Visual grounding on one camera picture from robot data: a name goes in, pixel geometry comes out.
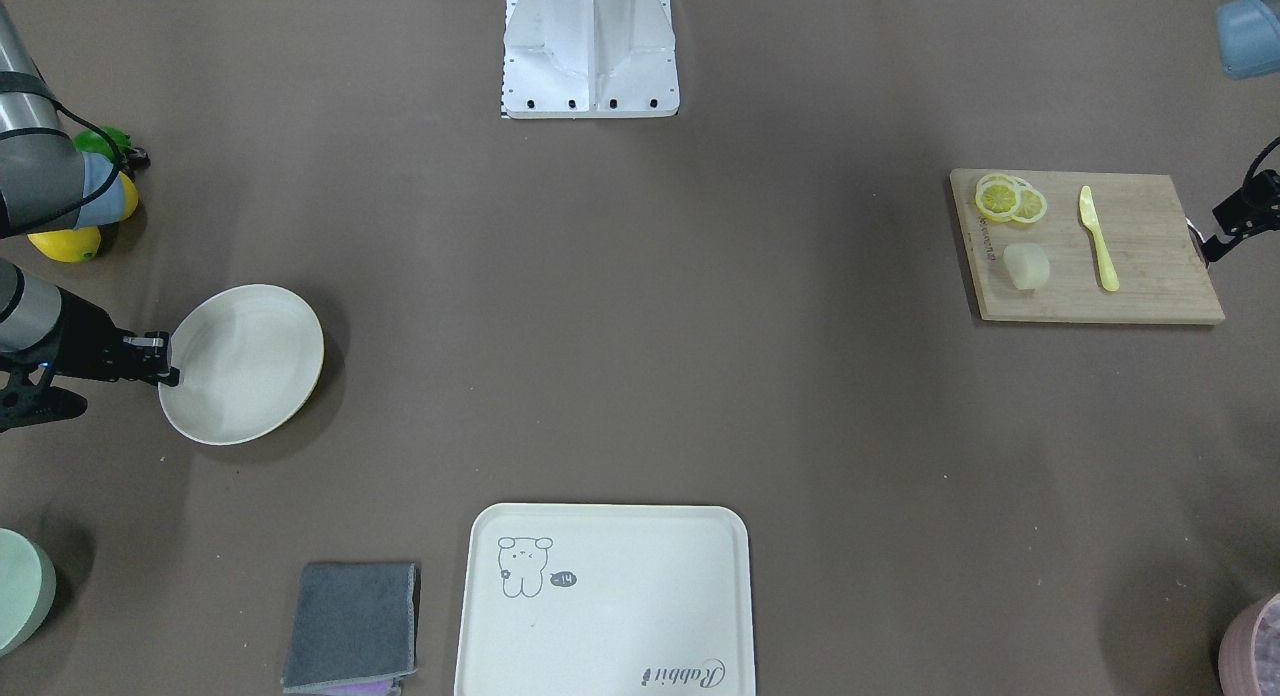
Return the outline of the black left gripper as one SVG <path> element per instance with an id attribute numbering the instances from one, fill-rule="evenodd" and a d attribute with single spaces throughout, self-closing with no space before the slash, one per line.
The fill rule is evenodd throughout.
<path id="1" fill-rule="evenodd" d="M 1206 264 L 1217 262 L 1230 249 L 1254 235 L 1279 230 L 1279 175 L 1276 169 L 1263 169 L 1249 177 L 1235 193 L 1220 201 L 1212 214 L 1221 234 L 1199 244 Z"/>

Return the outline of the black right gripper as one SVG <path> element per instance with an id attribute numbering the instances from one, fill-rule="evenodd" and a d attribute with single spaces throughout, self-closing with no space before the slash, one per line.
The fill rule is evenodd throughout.
<path id="1" fill-rule="evenodd" d="M 87 400 L 54 386 L 56 376 L 178 386 L 180 368 L 134 363 L 138 354 L 169 354 L 169 331 L 116 328 L 105 310 L 64 289 L 28 289 L 3 321 L 3 430 L 77 418 Z"/>

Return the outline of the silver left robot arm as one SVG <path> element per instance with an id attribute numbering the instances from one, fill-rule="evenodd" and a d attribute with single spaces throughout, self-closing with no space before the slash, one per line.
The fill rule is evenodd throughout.
<path id="1" fill-rule="evenodd" d="M 1243 81 L 1279 70 L 1279 0 L 1230 0 L 1217 8 L 1215 23 L 1222 70 Z M 1213 209 L 1220 234 L 1199 241 L 1207 264 L 1252 237 L 1279 230 L 1279 177 L 1262 164 L 1277 150 L 1271 139 L 1245 169 L 1242 186 Z"/>

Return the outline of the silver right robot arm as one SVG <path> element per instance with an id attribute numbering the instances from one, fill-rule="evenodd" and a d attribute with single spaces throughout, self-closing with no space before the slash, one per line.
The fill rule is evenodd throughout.
<path id="1" fill-rule="evenodd" d="M 134 212 L 132 178 L 148 155 L 116 145 L 88 125 L 108 154 L 83 152 L 61 122 L 70 118 L 27 52 L 17 27 L 1 17 L 1 226 L 4 237 L 81 232 L 114 225 Z M 84 397 L 54 377 L 175 386 L 169 331 L 115 326 L 105 310 L 55 283 L 4 262 L 1 267 L 1 426 L 4 430 L 77 418 Z"/>

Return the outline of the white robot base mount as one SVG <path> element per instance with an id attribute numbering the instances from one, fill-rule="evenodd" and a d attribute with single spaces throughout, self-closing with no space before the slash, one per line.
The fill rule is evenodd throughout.
<path id="1" fill-rule="evenodd" d="M 678 113 L 671 0 L 506 0 L 504 17 L 502 116 Z"/>

